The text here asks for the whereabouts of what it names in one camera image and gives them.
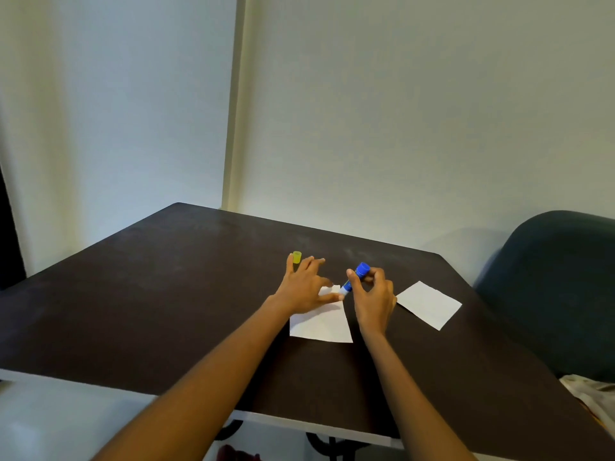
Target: blue glue stick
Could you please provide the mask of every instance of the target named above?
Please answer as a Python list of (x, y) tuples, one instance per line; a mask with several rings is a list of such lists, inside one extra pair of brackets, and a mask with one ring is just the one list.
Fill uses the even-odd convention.
[[(354, 271), (354, 273), (357, 274), (359, 279), (364, 279), (365, 275), (367, 275), (369, 272), (370, 272), (370, 266), (367, 265), (367, 263), (365, 262), (361, 262), (360, 264), (358, 264), (357, 270)], [(340, 294), (342, 296), (345, 296), (351, 291), (352, 291), (352, 285), (350, 284), (350, 280), (345, 282), (344, 286), (340, 288)]]

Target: floor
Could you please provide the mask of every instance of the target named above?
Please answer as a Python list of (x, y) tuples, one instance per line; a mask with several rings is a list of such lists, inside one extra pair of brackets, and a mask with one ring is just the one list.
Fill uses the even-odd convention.
[[(144, 407), (113, 394), (38, 384), (0, 383), (0, 459), (2, 461), (87, 461)], [(222, 444), (264, 461), (321, 461), (303, 432), (245, 422), (235, 435), (215, 442), (205, 459), (215, 459)], [(357, 461), (406, 460), (401, 450), (370, 446)]]

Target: right hand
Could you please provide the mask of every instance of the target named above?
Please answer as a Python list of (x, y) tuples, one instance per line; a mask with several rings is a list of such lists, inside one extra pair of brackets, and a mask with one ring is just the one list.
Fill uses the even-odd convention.
[(393, 282), (384, 277), (384, 270), (371, 268), (365, 281), (373, 281), (374, 286), (368, 293), (354, 271), (349, 269), (346, 275), (352, 285), (354, 309), (363, 338), (367, 340), (373, 336), (384, 336), (390, 314), (397, 303)]

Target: table top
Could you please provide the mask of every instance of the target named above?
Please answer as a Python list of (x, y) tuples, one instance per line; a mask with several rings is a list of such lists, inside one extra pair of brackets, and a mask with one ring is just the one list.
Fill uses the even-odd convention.
[[(366, 262), (396, 292), (420, 280), (463, 304), (442, 331), (396, 307), (387, 335), (470, 450), (613, 459), (606, 432), (441, 256), (180, 203), (4, 291), (0, 369), (161, 394), (275, 292), (295, 250), (325, 257), (334, 283)], [(352, 294), (344, 309), (353, 344), (289, 337), (287, 324), (237, 409), (398, 437)]]

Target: square paper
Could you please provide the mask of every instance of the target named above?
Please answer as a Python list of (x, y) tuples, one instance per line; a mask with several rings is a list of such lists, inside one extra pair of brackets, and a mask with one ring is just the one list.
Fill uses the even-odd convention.
[[(323, 286), (320, 295), (339, 293), (340, 286)], [(290, 317), (290, 335), (312, 340), (352, 343), (350, 327), (342, 301), (321, 305), (318, 309)]]
[(461, 307), (461, 302), (420, 281), (397, 294), (397, 303), (437, 330)]

